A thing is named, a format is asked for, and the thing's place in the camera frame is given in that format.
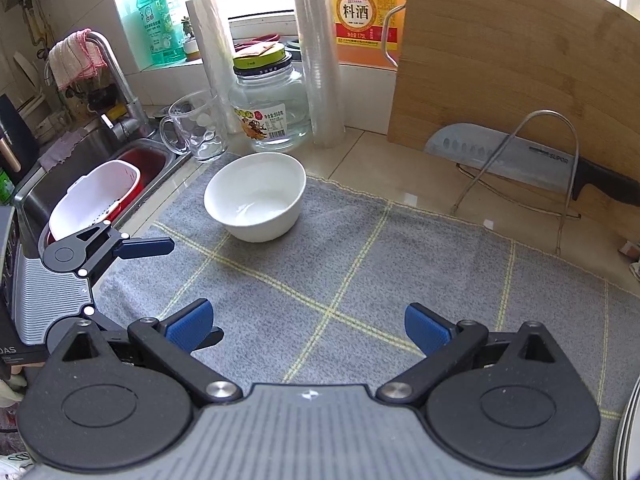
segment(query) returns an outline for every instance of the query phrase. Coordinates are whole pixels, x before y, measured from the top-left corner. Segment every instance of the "wooden cutting board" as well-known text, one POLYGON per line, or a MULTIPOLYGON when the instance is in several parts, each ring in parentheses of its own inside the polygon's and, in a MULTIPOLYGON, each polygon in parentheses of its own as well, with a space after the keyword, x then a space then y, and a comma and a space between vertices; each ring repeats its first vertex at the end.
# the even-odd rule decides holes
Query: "wooden cutting board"
MULTIPOLYGON (((605 0, 407 1, 389 141, 421 150, 460 122, 510 132, 540 108, 569 118, 582 156, 640 181, 640 22, 605 0)), ((522 136, 574 152, 552 118, 522 136)), ((572 207, 640 240, 640 208, 592 186, 572 207)))

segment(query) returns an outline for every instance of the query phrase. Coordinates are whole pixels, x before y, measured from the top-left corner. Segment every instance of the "orange bottle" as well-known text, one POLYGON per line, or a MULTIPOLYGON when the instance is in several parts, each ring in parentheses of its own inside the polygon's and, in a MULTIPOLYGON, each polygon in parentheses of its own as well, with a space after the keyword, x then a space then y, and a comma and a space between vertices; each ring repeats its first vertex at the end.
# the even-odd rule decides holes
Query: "orange bottle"
MULTIPOLYGON (((338 60, 341 63, 389 68, 395 66, 381 49, 386 14, 406 0, 333 0, 338 60)), ((404 10, 389 23, 386 49, 396 62, 400 55, 404 10)))

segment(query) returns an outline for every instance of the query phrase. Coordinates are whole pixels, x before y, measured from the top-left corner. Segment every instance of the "mug handle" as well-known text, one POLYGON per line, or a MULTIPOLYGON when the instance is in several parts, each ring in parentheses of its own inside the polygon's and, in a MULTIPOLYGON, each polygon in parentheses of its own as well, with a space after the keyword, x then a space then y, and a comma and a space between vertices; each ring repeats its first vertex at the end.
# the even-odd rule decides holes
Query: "mug handle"
POLYGON ((176 153, 177 155, 186 155, 187 153, 190 153, 188 146, 185 146, 184 149, 181 150, 177 148, 174 143, 169 142, 169 139, 166 138, 166 134, 164 133, 164 124, 167 121, 171 121, 172 123, 174 122, 174 120, 171 117, 165 116, 162 118, 162 121, 160 121, 160 126, 158 128, 158 130, 160 130, 160 138, 162 139, 162 142, 164 142, 164 145, 168 147, 172 152, 176 153))

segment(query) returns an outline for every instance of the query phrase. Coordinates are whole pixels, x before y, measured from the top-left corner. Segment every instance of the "gray mat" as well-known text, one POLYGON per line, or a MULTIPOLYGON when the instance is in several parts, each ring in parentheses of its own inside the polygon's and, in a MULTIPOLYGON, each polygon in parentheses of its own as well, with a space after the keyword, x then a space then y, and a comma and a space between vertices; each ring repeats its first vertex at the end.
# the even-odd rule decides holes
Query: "gray mat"
POLYGON ((241 242, 202 201, 229 160, 214 163, 146 233, 171 235, 171 255, 111 267, 96 295, 102 312, 126 325, 208 298, 226 335, 194 355, 245 391, 281 381, 377 388, 420 360, 403 328, 412 301, 494 330, 539 320, 601 407, 587 469, 611 478, 620 414, 640 374, 638 297, 481 226, 312 178, 287 235, 241 242))

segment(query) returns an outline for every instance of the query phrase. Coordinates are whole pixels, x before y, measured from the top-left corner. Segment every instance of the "plastic wrap roll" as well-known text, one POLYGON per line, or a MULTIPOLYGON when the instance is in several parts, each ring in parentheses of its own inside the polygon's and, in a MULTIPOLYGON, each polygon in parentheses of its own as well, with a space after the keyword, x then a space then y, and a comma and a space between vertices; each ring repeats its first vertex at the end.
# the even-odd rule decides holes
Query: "plastic wrap roll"
POLYGON ((344 140, 340 69, 331 0, 295 0, 314 142, 324 148, 344 140))
POLYGON ((216 0, 189 0, 187 10, 209 85, 220 97, 224 109, 226 130, 239 133, 242 128, 229 102, 229 91, 236 83, 229 22, 220 14, 216 0))

